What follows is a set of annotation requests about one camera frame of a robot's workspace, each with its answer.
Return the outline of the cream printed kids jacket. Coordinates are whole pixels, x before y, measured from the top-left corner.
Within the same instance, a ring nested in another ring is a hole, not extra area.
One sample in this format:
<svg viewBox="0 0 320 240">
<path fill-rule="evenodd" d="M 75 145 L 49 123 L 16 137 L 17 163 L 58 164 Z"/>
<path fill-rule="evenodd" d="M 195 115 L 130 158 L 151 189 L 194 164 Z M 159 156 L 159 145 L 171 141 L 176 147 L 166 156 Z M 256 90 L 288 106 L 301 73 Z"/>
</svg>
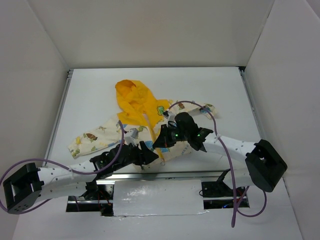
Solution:
<svg viewBox="0 0 320 240">
<path fill-rule="evenodd" d="M 217 113 L 216 108 L 205 103 L 205 109 L 191 103 L 177 100 L 157 99 L 151 90 L 138 80 L 122 80 L 115 85 L 116 100 L 121 112 L 112 116 L 107 122 L 77 136 L 68 146 L 74 159 L 90 155 L 100 150 L 117 145 L 121 141 L 122 123 L 125 131 L 137 130 L 138 140 L 158 155 L 153 165 L 168 162 L 182 155 L 190 154 L 192 147 L 186 142 L 178 142 L 170 148 L 152 147 L 160 134 L 161 125 L 165 124 L 163 113 L 170 110 L 174 114 L 187 112 L 190 115 L 203 114 L 208 119 Z"/>
</svg>

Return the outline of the silver zipper slider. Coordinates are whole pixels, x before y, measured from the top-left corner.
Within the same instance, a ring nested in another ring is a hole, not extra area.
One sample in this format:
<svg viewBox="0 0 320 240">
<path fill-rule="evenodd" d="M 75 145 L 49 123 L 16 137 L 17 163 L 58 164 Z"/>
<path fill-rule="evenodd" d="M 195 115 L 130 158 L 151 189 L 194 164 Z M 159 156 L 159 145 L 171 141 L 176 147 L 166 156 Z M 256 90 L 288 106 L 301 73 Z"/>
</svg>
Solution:
<svg viewBox="0 0 320 240">
<path fill-rule="evenodd" d="M 160 163 L 160 165 L 164 167 L 164 166 L 166 165 L 166 161 L 165 161 L 165 160 L 162 160 L 161 163 Z"/>
</svg>

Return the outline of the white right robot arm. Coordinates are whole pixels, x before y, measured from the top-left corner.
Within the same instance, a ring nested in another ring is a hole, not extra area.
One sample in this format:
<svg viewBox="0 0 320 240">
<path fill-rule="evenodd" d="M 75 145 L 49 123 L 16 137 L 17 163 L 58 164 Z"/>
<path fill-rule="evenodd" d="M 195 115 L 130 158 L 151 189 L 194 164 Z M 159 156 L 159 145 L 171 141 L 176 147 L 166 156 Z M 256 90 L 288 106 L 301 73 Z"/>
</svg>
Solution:
<svg viewBox="0 0 320 240">
<path fill-rule="evenodd" d="M 235 188 L 256 186 L 271 193 L 288 169 L 275 148 L 264 139 L 246 142 L 215 133 L 212 129 L 199 127 L 187 113 L 163 113 L 167 120 L 153 143 L 154 148 L 171 148 L 178 142 L 187 142 L 195 151 L 215 153 L 229 157 L 245 165 L 221 175 L 218 192 L 230 195 Z"/>
</svg>

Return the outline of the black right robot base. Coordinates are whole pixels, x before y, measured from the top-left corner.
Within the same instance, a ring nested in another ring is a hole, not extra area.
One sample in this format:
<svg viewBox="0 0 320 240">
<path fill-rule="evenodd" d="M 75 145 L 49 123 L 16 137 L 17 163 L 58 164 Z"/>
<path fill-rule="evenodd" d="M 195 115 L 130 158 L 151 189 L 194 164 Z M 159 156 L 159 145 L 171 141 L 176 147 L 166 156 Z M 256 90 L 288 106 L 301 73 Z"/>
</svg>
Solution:
<svg viewBox="0 0 320 240">
<path fill-rule="evenodd" d="M 216 181 L 202 181 L 199 195 L 204 198 L 203 207 L 211 209 L 231 209 L 234 207 L 233 190 L 224 182 L 230 169 L 225 170 Z"/>
</svg>

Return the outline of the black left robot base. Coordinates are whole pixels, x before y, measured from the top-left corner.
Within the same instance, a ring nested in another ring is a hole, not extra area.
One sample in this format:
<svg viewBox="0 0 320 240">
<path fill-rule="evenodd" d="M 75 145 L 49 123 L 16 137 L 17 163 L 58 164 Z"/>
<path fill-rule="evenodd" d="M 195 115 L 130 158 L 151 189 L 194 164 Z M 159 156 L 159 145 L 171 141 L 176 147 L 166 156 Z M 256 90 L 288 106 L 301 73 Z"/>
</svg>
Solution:
<svg viewBox="0 0 320 240">
<path fill-rule="evenodd" d="M 79 196 L 80 210 L 98 212 L 103 217 L 112 217 L 114 185 L 98 184 L 96 181 L 86 183 L 85 192 Z"/>
</svg>

